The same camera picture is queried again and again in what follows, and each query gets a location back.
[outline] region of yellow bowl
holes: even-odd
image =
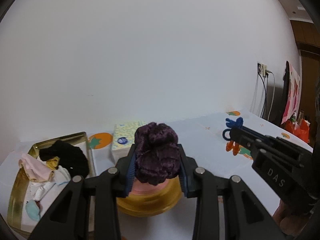
[[[125,214],[134,217],[151,217],[173,208],[181,197],[179,177],[175,177],[154,194],[129,194],[126,198],[117,198],[117,205],[118,210]]]

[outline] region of blue pipe cleaner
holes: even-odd
[[[233,128],[233,127],[242,128],[242,126],[243,126],[243,118],[242,118],[242,117],[239,117],[236,121],[233,121],[233,120],[227,118],[227,119],[226,119],[226,126],[227,126],[229,129],[225,129],[225,130],[222,132],[222,137],[223,137],[226,141],[231,141],[231,138],[227,138],[227,137],[226,137],[226,132],[230,132],[230,131],[231,131],[231,128]]]

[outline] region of light blue object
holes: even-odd
[[[67,184],[67,183],[69,183],[69,182],[68,181],[64,181],[64,182],[60,183],[58,186],[61,186],[61,185]]]
[[[38,222],[40,220],[40,208],[33,199],[26,204],[26,211],[33,221]]]

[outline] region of purple knitted object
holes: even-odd
[[[178,175],[178,136],[170,126],[151,122],[139,127],[134,135],[134,143],[136,178],[140,182],[156,186]]]

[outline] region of bottle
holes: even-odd
[[[297,112],[294,111],[293,115],[292,115],[291,118],[290,118],[290,121],[291,121],[291,122],[295,122],[296,120],[297,120]]]
[[[299,118],[298,118],[299,126],[302,124],[303,119],[304,119],[304,111],[301,110],[300,113],[299,113]]]

